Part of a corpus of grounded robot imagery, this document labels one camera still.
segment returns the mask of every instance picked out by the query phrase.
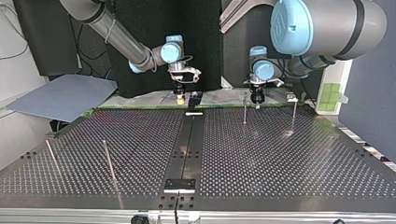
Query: light blue joint cap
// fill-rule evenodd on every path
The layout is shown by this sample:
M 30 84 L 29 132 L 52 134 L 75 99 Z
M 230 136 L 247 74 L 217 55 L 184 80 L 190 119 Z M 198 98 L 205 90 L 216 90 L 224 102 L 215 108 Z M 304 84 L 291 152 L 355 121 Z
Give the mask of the light blue joint cap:
M 267 55 L 267 48 L 265 46 L 256 46 L 250 49 L 250 56 Z
M 177 43 L 166 43 L 161 49 L 161 57 L 166 63 L 175 63 L 181 59 L 181 56 L 182 49 Z
M 258 61 L 253 65 L 254 75 L 263 81 L 271 79 L 275 74 L 274 65 L 267 61 Z
M 139 74 L 139 73 L 144 73 L 145 71 L 142 71 L 142 70 L 140 70 L 140 69 L 138 69 L 137 67 L 136 67 L 136 65 L 134 65 L 133 63 L 131 63 L 131 62 L 129 62 L 129 67 L 132 69 L 132 71 L 134 72 L 134 73 L 136 73 L 136 74 Z
M 183 42 L 183 36 L 182 35 L 169 35 L 166 37 L 166 43 L 169 42 Z
M 279 0 L 271 18 L 274 47 L 283 54 L 306 54 L 314 41 L 314 23 L 303 0 Z

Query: gray cardboard sheet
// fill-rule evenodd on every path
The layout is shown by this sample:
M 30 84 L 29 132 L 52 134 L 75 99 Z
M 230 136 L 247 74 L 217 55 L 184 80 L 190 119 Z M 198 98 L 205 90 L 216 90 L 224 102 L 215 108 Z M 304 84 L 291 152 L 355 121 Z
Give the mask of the gray cardboard sheet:
M 100 105 L 116 88 L 114 81 L 65 75 L 22 96 L 7 108 L 46 119 L 72 122 L 85 111 Z

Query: metal pin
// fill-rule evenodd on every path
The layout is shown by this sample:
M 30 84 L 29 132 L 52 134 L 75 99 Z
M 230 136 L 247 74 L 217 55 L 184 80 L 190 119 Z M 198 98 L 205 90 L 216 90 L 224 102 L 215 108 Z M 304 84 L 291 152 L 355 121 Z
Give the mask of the metal pin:
M 248 119 L 248 105 L 247 105 L 247 100 L 248 100 L 248 94 L 245 92 L 245 98 L 244 98 L 244 124 L 247 124 L 247 119 Z
M 52 146 L 50 145 L 50 140 L 46 140 L 47 148 L 49 149 L 49 153 L 55 162 L 56 170 L 58 171 L 59 177 L 62 178 L 61 169 L 59 168 L 58 162 L 56 161 L 55 154 L 53 153 Z
M 111 175 L 113 177 L 113 180 L 117 181 L 116 174 L 114 173 L 114 169 L 113 169 L 113 163 L 111 162 L 111 158 L 110 158 L 110 153 L 108 152 L 108 147 L 107 147 L 107 141 L 106 140 L 103 140 L 103 148 L 105 149 L 105 152 L 106 152 L 107 162 L 108 162 L 108 166 L 110 167 L 110 172 L 111 172 Z
M 55 154 L 53 153 L 52 146 L 50 145 L 50 141 L 46 140 L 46 144 L 47 144 L 47 148 L 49 149 L 49 153 L 50 153 L 52 159 L 56 161 Z
M 294 111 L 293 111 L 293 121 L 291 123 L 291 131 L 294 132 L 294 122 L 296 120 L 296 113 L 297 113 L 297 104 L 298 102 L 294 103 Z

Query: perforated metal table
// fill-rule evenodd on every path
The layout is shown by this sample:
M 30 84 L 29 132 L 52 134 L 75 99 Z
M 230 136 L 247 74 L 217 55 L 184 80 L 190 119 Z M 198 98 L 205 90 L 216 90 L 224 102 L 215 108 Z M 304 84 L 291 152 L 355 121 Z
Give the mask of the perforated metal table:
M 396 174 L 326 119 L 243 113 L 98 111 L 51 141 L 56 160 L 43 144 L 1 171 L 0 207 L 396 213 Z M 169 179 L 193 179 L 195 193 L 164 193 Z

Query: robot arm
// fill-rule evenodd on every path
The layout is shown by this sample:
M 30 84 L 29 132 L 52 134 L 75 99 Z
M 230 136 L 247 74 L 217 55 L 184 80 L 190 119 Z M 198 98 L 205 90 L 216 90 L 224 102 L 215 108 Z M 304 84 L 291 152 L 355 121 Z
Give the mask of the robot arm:
M 64 8 L 78 21 L 91 26 L 105 43 L 111 44 L 128 60 L 134 73 L 156 71 L 158 66 L 168 64 L 168 72 L 175 82 L 175 94 L 178 102 L 184 104 L 185 84 L 197 83 L 201 71 L 188 67 L 187 62 L 192 57 L 184 55 L 183 37 L 170 35 L 166 43 L 155 49 L 150 49 L 137 41 L 106 9 L 104 0 L 60 0 Z M 192 80 L 186 80 L 188 74 Z
M 146 72 L 165 64 L 162 47 L 149 49 L 137 41 L 106 9 L 106 4 L 92 0 L 60 0 L 64 8 L 78 21 L 91 26 L 106 43 L 111 44 L 130 62 L 134 72 Z

